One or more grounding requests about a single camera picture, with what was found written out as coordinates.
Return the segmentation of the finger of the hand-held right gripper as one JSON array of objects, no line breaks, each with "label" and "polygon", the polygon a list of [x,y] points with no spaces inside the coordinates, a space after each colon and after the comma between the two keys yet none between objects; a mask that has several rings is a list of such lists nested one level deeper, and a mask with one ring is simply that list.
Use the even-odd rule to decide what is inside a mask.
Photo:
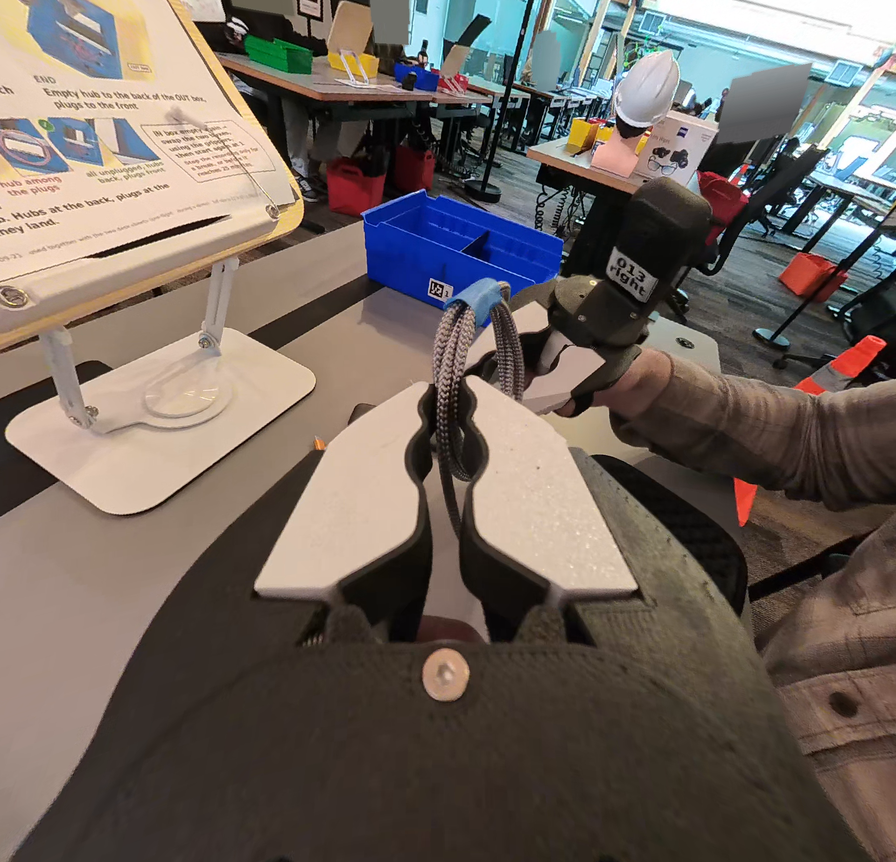
[{"label": "finger of the hand-held right gripper", "polygon": [[516,308],[500,307],[469,349],[467,376],[497,387],[528,387],[547,375],[558,359],[551,346],[550,305],[530,299]]}]

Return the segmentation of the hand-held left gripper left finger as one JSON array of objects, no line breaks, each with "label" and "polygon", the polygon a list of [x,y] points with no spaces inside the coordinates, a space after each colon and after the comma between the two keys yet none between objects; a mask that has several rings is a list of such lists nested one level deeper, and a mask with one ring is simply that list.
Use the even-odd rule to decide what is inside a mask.
[{"label": "hand-held left gripper left finger", "polygon": [[330,442],[255,580],[257,595],[354,605],[372,625],[422,609],[432,572],[431,416],[432,386],[414,383]]}]

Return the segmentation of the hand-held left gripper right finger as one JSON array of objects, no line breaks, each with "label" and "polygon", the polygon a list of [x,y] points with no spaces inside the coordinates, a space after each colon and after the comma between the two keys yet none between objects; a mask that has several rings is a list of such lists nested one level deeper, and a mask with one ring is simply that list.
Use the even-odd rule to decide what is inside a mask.
[{"label": "hand-held left gripper right finger", "polygon": [[631,599],[638,584],[564,438],[482,379],[462,382],[465,587],[517,628],[531,609]]}]

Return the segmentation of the white printed box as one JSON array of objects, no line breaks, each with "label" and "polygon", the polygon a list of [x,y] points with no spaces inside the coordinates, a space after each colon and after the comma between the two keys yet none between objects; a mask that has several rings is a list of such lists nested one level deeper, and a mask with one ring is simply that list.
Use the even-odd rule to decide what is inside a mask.
[{"label": "white printed box", "polygon": [[632,180],[650,181],[664,177],[687,186],[718,129],[718,124],[712,119],[701,119],[679,111],[669,112],[645,137]]}]

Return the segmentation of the mannequin head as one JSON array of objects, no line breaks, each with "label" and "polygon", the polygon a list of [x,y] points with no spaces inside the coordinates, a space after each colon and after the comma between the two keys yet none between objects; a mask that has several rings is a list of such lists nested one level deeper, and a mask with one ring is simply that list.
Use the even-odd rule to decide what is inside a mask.
[{"label": "mannequin head", "polygon": [[639,160],[638,147],[644,130],[618,121],[606,140],[595,145],[589,168],[619,178],[630,178]]}]

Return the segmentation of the black office chair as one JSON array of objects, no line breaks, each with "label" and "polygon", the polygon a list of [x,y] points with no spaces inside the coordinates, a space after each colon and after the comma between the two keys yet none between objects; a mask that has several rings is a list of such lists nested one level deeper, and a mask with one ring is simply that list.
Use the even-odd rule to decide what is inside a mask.
[{"label": "black office chair", "polygon": [[686,323],[690,308],[690,299],[682,290],[689,274],[694,270],[706,276],[718,274],[745,227],[764,219],[767,207],[801,184],[825,153],[826,150],[810,146],[800,157],[779,165],[773,174],[767,176],[765,183],[754,187],[749,193],[722,174],[710,171],[696,173],[700,195],[711,207],[711,227],[702,248],[686,265],[669,303],[675,308],[680,323]]}]

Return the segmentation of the wooden work desk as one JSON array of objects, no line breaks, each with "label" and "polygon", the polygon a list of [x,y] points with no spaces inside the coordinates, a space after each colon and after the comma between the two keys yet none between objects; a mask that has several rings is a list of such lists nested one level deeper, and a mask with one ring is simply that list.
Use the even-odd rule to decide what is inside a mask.
[{"label": "wooden work desk", "polygon": [[334,69],[326,57],[313,59],[311,73],[301,74],[245,54],[217,56],[291,169],[306,203],[324,200],[331,161],[357,157],[368,174],[380,164],[390,174],[393,151],[400,145],[437,155],[433,117],[472,116],[485,102],[477,95],[408,90],[379,73],[364,80]]},{"label": "wooden work desk", "polygon": [[591,196],[591,206],[578,236],[573,242],[561,273],[604,273],[614,247],[630,197],[646,179],[635,176],[621,178],[590,167],[590,151],[572,153],[565,139],[531,146],[526,157],[539,164],[536,180],[547,188],[571,188]]}]

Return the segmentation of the white hard hat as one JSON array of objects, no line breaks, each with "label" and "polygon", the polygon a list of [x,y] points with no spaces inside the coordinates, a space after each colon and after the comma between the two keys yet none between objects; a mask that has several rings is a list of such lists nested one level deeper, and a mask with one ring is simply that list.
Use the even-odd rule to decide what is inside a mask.
[{"label": "white hard hat", "polygon": [[680,82],[675,53],[654,51],[635,62],[614,92],[616,120],[632,129],[647,129],[663,118],[673,104]]}]

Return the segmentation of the black foam wrist rest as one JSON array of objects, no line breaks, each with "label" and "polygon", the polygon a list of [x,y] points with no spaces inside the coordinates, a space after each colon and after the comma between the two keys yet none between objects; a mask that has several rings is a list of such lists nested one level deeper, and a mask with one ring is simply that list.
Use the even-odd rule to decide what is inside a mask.
[{"label": "black foam wrist rest", "polygon": [[725,512],[733,508],[729,491],[716,479],[705,487],[698,476],[658,457],[635,464],[608,454],[594,454],[592,459],[666,527],[742,616],[748,576],[744,553],[724,525],[695,504],[696,500],[720,499]]}]

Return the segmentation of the orange plastic bin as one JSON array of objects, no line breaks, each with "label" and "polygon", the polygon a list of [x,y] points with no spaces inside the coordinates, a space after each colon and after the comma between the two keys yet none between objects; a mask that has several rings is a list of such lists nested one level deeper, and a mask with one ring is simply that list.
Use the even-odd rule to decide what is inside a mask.
[{"label": "orange plastic bin", "polygon": [[847,272],[837,271],[835,263],[815,253],[797,252],[778,275],[778,281],[801,299],[825,302],[844,285]]}]

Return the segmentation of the white document stand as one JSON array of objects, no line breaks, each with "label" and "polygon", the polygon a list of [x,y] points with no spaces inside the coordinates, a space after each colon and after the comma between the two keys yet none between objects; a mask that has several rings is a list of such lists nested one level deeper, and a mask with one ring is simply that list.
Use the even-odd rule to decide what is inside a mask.
[{"label": "white document stand", "polygon": [[237,257],[211,270],[201,330],[81,384],[70,331],[39,334],[56,395],[18,413],[10,446],[97,510],[171,498],[316,385],[307,367],[226,327]]}]

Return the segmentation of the red plastic bin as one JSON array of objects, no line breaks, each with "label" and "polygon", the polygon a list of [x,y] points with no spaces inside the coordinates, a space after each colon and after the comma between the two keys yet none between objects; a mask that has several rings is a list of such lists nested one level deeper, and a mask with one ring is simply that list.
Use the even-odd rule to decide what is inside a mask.
[{"label": "red plastic bin", "polygon": [[399,145],[394,150],[392,184],[403,195],[429,192],[433,185],[436,158],[431,149],[417,150]]},{"label": "red plastic bin", "polygon": [[326,168],[327,199],[330,211],[338,215],[361,217],[384,200],[386,172],[367,174],[361,162],[339,158]]}]

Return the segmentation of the orange traffic cone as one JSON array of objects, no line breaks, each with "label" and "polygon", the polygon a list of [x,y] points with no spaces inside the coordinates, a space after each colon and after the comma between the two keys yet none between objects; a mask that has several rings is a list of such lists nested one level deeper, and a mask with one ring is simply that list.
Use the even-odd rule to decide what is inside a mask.
[{"label": "orange traffic cone", "polygon": [[[817,364],[818,367],[811,375],[800,380],[796,389],[810,396],[846,390],[875,363],[886,347],[886,341],[869,335],[829,360],[810,360],[802,356],[801,363]],[[739,526],[744,527],[752,513],[758,487],[740,479],[734,479],[733,485],[737,521]]]}]

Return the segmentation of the small blue plastic bin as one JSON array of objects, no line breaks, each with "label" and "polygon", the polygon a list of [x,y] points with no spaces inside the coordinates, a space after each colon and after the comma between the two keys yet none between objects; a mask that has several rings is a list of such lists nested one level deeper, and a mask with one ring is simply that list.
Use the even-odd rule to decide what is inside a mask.
[{"label": "small blue plastic bin", "polygon": [[403,90],[430,95],[438,91],[439,73],[417,63],[394,62],[393,74],[396,82]]}]

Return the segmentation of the green plastic bin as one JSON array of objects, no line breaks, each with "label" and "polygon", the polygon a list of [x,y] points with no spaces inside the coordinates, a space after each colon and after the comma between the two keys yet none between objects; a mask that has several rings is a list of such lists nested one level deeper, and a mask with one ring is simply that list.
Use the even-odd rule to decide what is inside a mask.
[{"label": "green plastic bin", "polygon": [[243,45],[251,62],[290,74],[313,72],[314,54],[308,48],[282,39],[268,41],[256,35],[246,35]]}]

